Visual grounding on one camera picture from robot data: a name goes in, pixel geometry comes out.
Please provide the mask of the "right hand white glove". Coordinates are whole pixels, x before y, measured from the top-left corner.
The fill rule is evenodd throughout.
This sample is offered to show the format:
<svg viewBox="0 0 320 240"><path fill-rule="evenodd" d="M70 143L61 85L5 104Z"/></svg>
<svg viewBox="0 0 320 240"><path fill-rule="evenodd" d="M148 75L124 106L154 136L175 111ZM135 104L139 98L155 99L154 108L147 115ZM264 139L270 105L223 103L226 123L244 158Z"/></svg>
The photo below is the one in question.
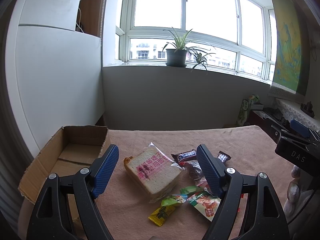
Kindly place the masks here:
<svg viewBox="0 0 320 240"><path fill-rule="evenodd" d="M301 169L294 165L291 170L291 177L293 180L289 183L287 188L287 200L284 204L284 213L287 220L291 219L298 211L300 205L300 175Z"/></svg>

